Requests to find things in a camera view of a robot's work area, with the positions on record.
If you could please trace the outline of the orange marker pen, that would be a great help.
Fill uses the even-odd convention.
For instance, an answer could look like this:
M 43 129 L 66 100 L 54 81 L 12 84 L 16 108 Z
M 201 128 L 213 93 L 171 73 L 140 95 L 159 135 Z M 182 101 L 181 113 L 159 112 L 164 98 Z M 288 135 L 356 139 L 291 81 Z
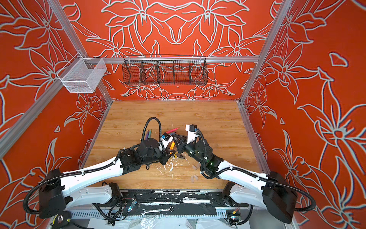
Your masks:
M 175 143 L 172 142 L 170 147 L 169 147 L 169 150 L 168 150 L 170 155 L 175 153 L 174 147 L 175 147 Z

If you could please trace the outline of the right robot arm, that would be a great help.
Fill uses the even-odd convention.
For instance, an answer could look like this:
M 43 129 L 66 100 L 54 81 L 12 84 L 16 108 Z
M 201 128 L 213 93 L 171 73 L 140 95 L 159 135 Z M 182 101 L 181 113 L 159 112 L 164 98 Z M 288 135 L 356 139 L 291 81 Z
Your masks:
M 186 152 L 196 160 L 205 179 L 229 181 L 228 197 L 235 203 L 265 209 L 287 224 L 292 222 L 295 212 L 308 212 L 316 207 L 315 199 L 308 192 L 289 185 L 279 173 L 253 172 L 216 156 L 198 128 L 188 130 L 186 136 L 174 134 L 173 137 L 177 151 Z

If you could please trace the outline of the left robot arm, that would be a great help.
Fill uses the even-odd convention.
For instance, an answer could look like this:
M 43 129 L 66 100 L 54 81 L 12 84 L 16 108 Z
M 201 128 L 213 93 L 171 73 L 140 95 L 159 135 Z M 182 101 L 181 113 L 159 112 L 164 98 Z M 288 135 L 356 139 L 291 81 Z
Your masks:
M 97 182 L 137 171 L 141 166 L 164 164 L 170 158 L 166 152 L 173 137 L 159 130 L 159 139 L 142 139 L 140 144 L 120 149 L 117 156 L 84 169 L 60 172 L 54 169 L 25 196 L 22 206 L 26 213 L 46 219 L 62 212 L 71 195 Z

